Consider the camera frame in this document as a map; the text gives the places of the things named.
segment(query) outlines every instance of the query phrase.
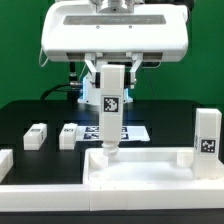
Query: white block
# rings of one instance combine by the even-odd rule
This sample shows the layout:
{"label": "white block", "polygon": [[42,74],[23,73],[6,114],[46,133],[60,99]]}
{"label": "white block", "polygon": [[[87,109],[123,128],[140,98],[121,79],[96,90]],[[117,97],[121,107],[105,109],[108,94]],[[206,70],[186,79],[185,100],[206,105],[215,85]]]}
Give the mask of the white block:
{"label": "white block", "polygon": [[193,172],[198,179],[216,179],[222,114],[217,109],[197,109]]}
{"label": "white block", "polygon": [[126,210],[127,192],[123,187],[99,185],[90,189],[90,211]]}
{"label": "white block", "polygon": [[47,137],[46,124],[34,124],[23,137],[24,150],[39,150]]}
{"label": "white block", "polygon": [[13,166],[12,149],[2,149],[0,151],[0,182]]}
{"label": "white block", "polygon": [[65,124],[61,134],[59,136],[59,149],[71,149],[73,150],[75,148],[76,143],[76,130],[77,130],[77,124],[70,123]]}
{"label": "white block", "polygon": [[103,65],[101,68],[100,140],[121,140],[124,73],[123,65]]}

